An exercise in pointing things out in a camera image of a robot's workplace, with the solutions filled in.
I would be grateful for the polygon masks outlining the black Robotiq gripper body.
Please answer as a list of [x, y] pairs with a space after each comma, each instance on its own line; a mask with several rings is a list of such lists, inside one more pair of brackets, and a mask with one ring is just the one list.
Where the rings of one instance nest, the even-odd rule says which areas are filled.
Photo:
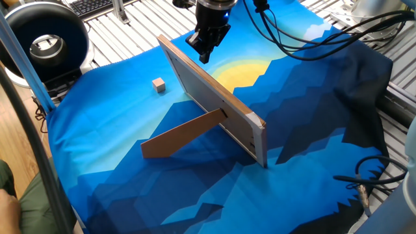
[[196, 7], [196, 28], [195, 31], [221, 28], [228, 24], [231, 9], [216, 10], [205, 6]]

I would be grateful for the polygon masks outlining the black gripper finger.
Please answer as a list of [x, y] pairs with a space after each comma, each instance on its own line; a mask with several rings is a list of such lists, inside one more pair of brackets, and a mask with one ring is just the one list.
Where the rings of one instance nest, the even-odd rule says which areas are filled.
[[211, 48], [206, 42], [202, 40], [199, 32], [195, 32], [194, 34], [188, 36], [185, 41], [200, 55], [200, 62], [203, 64], [207, 64], [209, 62], [209, 58], [211, 56]]
[[225, 38], [230, 28], [231, 28], [231, 25], [224, 25], [222, 27], [211, 28], [211, 36], [212, 36], [211, 51], [213, 51], [215, 47], [218, 47], [220, 45], [220, 43]]

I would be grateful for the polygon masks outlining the person's bare hand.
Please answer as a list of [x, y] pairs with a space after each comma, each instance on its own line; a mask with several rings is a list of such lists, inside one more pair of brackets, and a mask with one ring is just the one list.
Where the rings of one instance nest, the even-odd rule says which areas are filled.
[[20, 216], [17, 198], [1, 189], [1, 234], [21, 234]]

